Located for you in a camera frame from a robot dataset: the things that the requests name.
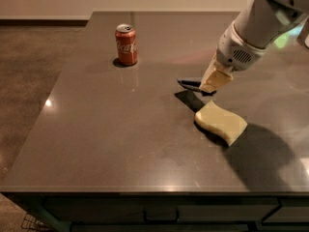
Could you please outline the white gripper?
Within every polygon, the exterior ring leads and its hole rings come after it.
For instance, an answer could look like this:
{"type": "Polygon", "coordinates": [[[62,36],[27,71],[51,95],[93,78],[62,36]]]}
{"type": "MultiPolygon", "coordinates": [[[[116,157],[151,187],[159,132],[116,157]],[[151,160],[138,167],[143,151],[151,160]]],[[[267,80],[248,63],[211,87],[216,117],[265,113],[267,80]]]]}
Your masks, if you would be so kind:
{"type": "Polygon", "coordinates": [[[199,89],[212,93],[231,82],[233,71],[245,71],[262,58],[267,49],[256,36],[253,23],[233,21],[220,37],[216,55],[204,73],[199,89]]]}

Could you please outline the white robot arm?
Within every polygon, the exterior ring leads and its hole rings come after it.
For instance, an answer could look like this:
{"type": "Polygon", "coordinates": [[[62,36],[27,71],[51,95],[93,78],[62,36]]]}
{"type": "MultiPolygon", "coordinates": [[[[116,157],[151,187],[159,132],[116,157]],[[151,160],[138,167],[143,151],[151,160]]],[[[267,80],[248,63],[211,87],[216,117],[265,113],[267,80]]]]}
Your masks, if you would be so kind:
{"type": "Polygon", "coordinates": [[[211,93],[232,81],[308,15],[309,0],[251,0],[220,37],[199,89],[211,93]]]}

